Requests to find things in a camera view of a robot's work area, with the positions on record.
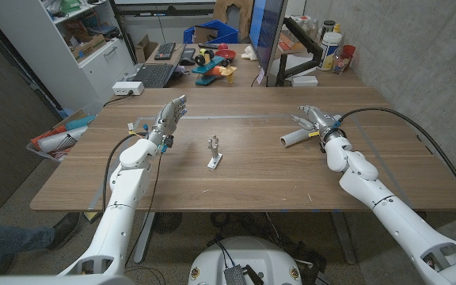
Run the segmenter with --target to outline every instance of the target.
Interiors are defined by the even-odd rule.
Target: wooden table
[[[244,49],[249,44],[229,44],[228,48],[237,52],[237,56],[233,62],[233,66],[237,67],[237,70],[234,73],[234,83],[229,84],[226,82],[225,78],[220,78],[215,82],[211,83],[209,86],[201,86],[196,85],[195,81],[197,79],[197,74],[191,73],[188,76],[185,76],[179,80],[171,81],[169,83],[170,88],[211,88],[211,87],[250,87],[253,83],[255,77],[260,73],[260,66],[258,61],[250,61],[248,59],[243,59],[241,54],[244,53]],[[196,52],[194,56],[197,56],[200,48],[197,44],[187,44],[187,48],[195,48]],[[170,60],[154,60],[154,56],[156,55],[157,48],[154,50],[152,55],[150,55],[149,59],[146,61],[146,64],[155,64],[155,63],[168,63],[173,64],[175,63],[179,57],[181,57],[182,47],[178,44],[176,46],[177,51],[172,54],[172,58]],[[186,66],[186,69],[192,70],[193,68],[197,67],[197,65],[193,66]],[[346,72],[342,73],[341,75],[334,74],[331,71],[320,71],[315,70],[310,73],[310,75],[314,75],[317,77],[319,81],[319,86],[324,87],[361,87],[365,86],[362,81],[358,78],[358,76],[352,70],[347,70]],[[254,82],[253,86],[256,87],[265,87],[266,79],[264,79],[260,85],[258,82]]]
[[[87,211],[101,186],[108,154],[127,135],[127,123],[143,117],[137,126],[142,130],[164,104],[182,94],[188,96],[188,114],[177,126],[173,148],[163,154],[152,211],[368,211],[339,186],[341,174],[328,169],[318,138],[285,149],[279,137],[298,129],[289,115],[300,114],[299,105],[338,113],[366,106],[390,108],[376,89],[194,85],[146,89],[141,96],[104,108],[31,208]],[[402,120],[383,112],[361,112],[355,118],[358,125],[350,117],[342,128],[354,150],[376,165],[388,188],[416,210],[456,210],[456,180]],[[223,154],[216,170],[207,168],[212,135],[218,136]],[[148,209],[151,194],[146,193],[139,210]],[[100,210],[101,199],[94,201]]]

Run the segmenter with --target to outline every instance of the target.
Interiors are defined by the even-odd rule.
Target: blue bin
[[[213,20],[205,24],[201,24],[200,27],[218,29],[218,38],[215,40],[208,41],[208,44],[238,44],[238,30],[230,27],[229,25],[221,22],[220,20]],[[184,31],[184,44],[193,43],[194,33],[194,27],[188,28]]]

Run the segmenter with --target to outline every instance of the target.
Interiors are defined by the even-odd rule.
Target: keyboard
[[[163,88],[170,78],[172,68],[171,64],[144,64],[133,81],[142,82],[145,88]]]
[[[175,43],[164,43],[159,46],[158,52],[154,56],[154,60],[168,60],[172,58]]]

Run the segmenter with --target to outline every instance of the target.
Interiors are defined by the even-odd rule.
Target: gray wall
[[[456,1],[307,0],[305,15],[340,23],[358,76],[456,167]]]

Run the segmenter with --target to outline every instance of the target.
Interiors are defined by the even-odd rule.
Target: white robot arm
[[[185,103],[183,95],[165,105],[156,116],[148,139],[139,139],[120,155],[120,164],[109,180],[112,196],[93,241],[60,276],[83,272],[118,278],[124,275],[136,206],[149,188],[150,162],[159,155],[165,139],[171,136],[179,119],[187,112]]]
[[[456,285],[456,241],[443,236],[396,197],[379,179],[378,170],[352,151],[336,120],[313,106],[300,106],[308,120],[292,116],[302,128],[319,131],[327,165],[343,172],[340,186],[368,206],[407,253],[427,284]]]

